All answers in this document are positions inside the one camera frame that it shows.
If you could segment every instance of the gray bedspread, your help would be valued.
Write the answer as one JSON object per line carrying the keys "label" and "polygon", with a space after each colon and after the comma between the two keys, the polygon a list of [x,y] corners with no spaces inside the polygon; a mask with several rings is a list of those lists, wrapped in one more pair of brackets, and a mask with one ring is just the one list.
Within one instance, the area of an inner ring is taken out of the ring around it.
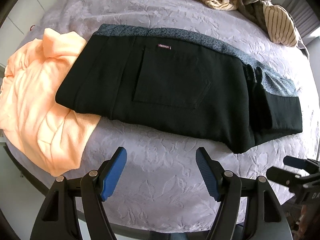
{"label": "gray bedspread", "polygon": [[[302,133],[264,143],[240,155],[222,143],[102,118],[86,145],[81,167],[65,176],[83,176],[110,159],[118,146],[127,149],[123,174],[114,194],[104,203],[111,223],[161,232],[209,229],[219,203],[209,196],[196,165],[198,147],[205,147],[225,169],[247,178],[263,175],[273,165],[282,167],[286,155],[317,157],[320,109],[308,59],[298,48],[272,43],[266,33],[237,11],[213,10],[198,0],[58,0],[21,45],[41,39],[45,28],[59,33],[75,31],[88,40],[103,23],[180,28],[225,41],[292,79],[303,117]],[[10,143],[9,148],[24,167],[51,186],[53,177]],[[290,198],[286,188],[272,185],[281,203]],[[242,201],[238,222],[244,220],[244,214]]]}

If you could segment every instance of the back pocket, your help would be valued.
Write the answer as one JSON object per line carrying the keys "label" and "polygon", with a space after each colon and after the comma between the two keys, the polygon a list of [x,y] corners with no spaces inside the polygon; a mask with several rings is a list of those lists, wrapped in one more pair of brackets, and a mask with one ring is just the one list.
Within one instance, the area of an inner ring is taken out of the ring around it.
{"label": "back pocket", "polygon": [[211,83],[196,55],[145,48],[133,101],[195,109]]}

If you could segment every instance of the black clamp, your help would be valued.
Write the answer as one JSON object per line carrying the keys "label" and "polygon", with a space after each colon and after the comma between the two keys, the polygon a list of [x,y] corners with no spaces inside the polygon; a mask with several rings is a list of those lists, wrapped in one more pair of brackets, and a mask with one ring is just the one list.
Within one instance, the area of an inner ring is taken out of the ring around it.
{"label": "black clamp", "polygon": [[320,162],[302,160],[291,156],[283,159],[284,165],[291,166],[309,173],[302,177],[299,174],[285,171],[277,167],[267,170],[267,178],[275,183],[289,188],[296,195],[296,204],[312,204],[320,201]]}
{"label": "black clamp", "polygon": [[40,208],[30,240],[82,240],[75,197],[82,197],[91,240],[116,240],[102,202],[113,194],[126,161],[127,152],[119,147],[110,160],[83,178],[57,177]]}
{"label": "black clamp", "polygon": [[210,196],[221,202],[206,240],[232,239],[241,197],[247,197],[242,240],[292,240],[281,205],[264,176],[239,178],[212,160],[203,147],[196,151],[196,162]]}

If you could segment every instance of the metal pivot screw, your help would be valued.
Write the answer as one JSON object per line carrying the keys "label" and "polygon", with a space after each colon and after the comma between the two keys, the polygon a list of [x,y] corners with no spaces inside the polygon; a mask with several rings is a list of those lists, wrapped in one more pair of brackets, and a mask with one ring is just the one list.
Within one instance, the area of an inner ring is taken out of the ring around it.
{"label": "metal pivot screw", "polygon": [[95,177],[95,176],[97,176],[98,175],[98,172],[97,171],[90,171],[89,172],[89,176],[90,177]]}
{"label": "metal pivot screw", "polygon": [[59,176],[56,178],[56,181],[57,182],[62,182],[64,180],[64,177],[63,176]]}
{"label": "metal pivot screw", "polygon": [[263,176],[259,176],[259,177],[258,177],[258,180],[259,180],[260,182],[262,182],[262,183],[264,183],[264,182],[267,181],[267,179],[266,179],[265,177],[263,177]]}
{"label": "metal pivot screw", "polygon": [[232,177],[232,176],[233,176],[233,172],[232,172],[232,171],[225,171],[225,172],[224,172],[224,175],[225,175],[226,177]]}

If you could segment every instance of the gray patterned waistband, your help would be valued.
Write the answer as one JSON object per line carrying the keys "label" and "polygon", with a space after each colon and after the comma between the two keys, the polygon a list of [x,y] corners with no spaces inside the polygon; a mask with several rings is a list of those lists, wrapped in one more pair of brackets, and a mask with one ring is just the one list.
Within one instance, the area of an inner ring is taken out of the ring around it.
{"label": "gray patterned waistband", "polygon": [[[243,51],[220,41],[216,38],[195,33],[192,31],[175,29],[175,28],[146,28],[131,25],[114,25],[102,24],[94,35],[102,36],[145,36],[145,37],[159,37],[159,38],[173,38],[182,41],[192,42],[208,49],[234,56],[239,58],[246,67],[251,67],[258,70],[262,78],[260,79],[261,85],[264,89],[273,95],[282,97],[297,97],[295,85],[291,79],[286,79],[279,73],[273,71],[269,66],[266,66],[258,60],[252,58]],[[259,82],[257,78],[253,79],[254,82]]]}

